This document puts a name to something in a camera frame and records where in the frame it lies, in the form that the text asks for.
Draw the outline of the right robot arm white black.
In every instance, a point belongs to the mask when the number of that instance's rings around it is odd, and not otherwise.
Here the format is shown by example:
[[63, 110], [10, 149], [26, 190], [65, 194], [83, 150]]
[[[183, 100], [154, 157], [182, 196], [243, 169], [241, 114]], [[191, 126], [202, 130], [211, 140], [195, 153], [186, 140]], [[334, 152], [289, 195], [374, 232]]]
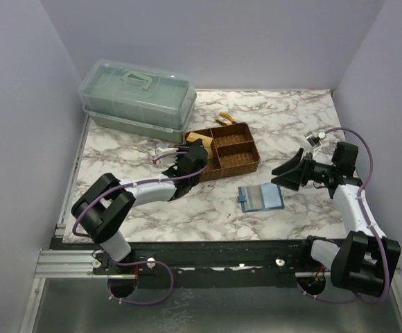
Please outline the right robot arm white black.
[[308, 237], [307, 258], [330, 271], [333, 286], [381, 298], [390, 288], [401, 247], [387, 238], [368, 207], [362, 180], [354, 175], [357, 157], [358, 147], [346, 142], [336, 144], [330, 164], [315, 161], [301, 148], [272, 170], [271, 182], [293, 191], [316, 182], [328, 190], [347, 235], [341, 244]]

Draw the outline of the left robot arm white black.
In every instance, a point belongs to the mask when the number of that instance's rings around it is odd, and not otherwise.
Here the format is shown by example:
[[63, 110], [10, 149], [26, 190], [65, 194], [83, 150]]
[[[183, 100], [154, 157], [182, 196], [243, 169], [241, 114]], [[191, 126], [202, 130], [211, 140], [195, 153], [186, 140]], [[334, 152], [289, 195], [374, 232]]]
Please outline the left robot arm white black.
[[207, 167], [208, 153], [201, 139], [181, 145], [169, 154], [173, 165], [154, 178], [122, 183], [112, 173], [104, 173], [73, 204], [76, 219], [72, 233], [90, 238], [116, 262], [123, 261], [131, 246], [120, 231], [129, 211], [153, 202], [177, 200], [198, 185]]

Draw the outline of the blue leather card holder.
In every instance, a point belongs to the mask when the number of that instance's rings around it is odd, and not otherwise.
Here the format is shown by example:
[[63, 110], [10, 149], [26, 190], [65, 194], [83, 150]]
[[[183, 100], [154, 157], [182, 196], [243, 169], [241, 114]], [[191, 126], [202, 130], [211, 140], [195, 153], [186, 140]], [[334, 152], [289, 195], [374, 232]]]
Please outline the blue leather card holder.
[[239, 187], [237, 201], [244, 213], [285, 207], [280, 186], [272, 183]]

